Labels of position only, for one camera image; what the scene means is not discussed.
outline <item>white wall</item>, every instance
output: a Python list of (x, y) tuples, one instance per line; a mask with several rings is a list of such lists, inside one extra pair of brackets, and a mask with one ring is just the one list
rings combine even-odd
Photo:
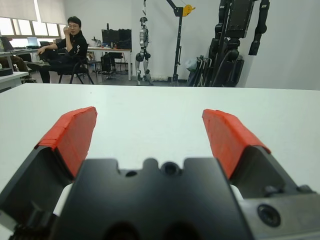
[[(143, 1), (132, 4), (132, 60), (140, 51), (140, 18), (143, 16)], [(184, 7), (179, 0), (173, 0), (177, 7)], [(184, 63), (189, 58), (208, 55), (218, 23), (219, 0), (185, 0), (196, 9), (182, 20), (181, 66), (178, 67), (179, 79), (187, 79), (189, 71)], [(172, 77), (174, 72), (179, 18), (166, 0), (147, 0), (147, 27), (149, 29), (148, 51), (151, 54), (149, 69), (151, 77)]]
[(94, 37), (102, 41), (102, 29), (131, 29), (132, 0), (64, 0), (66, 17), (77, 16), (82, 32), (92, 46)]
[(319, 0), (272, 0), (267, 32), (262, 36), (257, 56), (248, 56), (259, 16), (255, 3), (246, 39), (239, 86), (320, 90)]

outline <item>black shirt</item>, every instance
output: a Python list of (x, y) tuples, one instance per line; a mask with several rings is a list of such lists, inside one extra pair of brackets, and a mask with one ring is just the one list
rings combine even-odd
[[(72, 49), (68, 52), (69, 56), (79, 56), (79, 57), (87, 57), (88, 44), (87, 41), (80, 31), (77, 35), (70, 34), (70, 41), (72, 44)], [(67, 47), (66, 39), (63, 39), (61, 42), (56, 44), (58, 49), (64, 49)]]

